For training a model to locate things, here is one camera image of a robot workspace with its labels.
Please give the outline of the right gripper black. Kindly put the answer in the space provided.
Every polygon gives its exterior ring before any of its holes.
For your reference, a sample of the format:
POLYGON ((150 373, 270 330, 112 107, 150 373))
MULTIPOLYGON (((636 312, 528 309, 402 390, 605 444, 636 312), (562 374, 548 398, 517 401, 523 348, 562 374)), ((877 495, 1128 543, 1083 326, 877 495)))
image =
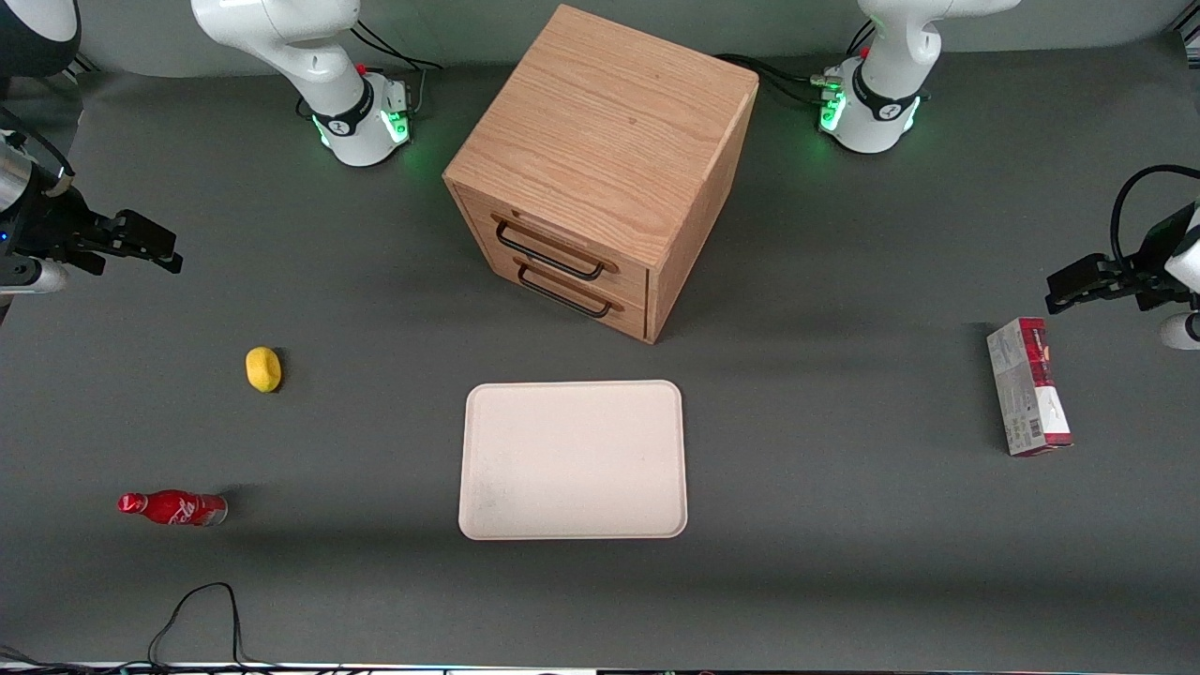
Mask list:
POLYGON ((78 189, 48 196, 34 183, 2 211, 2 256, 77 265, 92 275, 103 273, 109 257, 146 261, 172 274, 184 269, 184 256, 175 252, 176 234, 154 219, 121 210, 114 217, 114 235, 107 221, 86 205, 78 189))

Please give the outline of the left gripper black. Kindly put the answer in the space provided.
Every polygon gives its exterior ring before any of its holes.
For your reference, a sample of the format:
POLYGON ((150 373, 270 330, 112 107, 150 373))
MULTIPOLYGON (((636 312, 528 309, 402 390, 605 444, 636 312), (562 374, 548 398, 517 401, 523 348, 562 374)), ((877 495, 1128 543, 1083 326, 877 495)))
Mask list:
MULTIPOLYGON (((1196 263, 1176 262, 1196 253, 1196 207, 1183 207, 1148 228, 1140 247, 1126 261, 1134 274, 1134 299, 1142 312, 1180 303, 1196 307, 1196 263)), ((1057 271, 1046 277, 1045 306, 1058 315, 1088 301, 1118 299, 1127 271, 1122 259, 1103 253, 1086 255, 1076 271, 1057 271)))

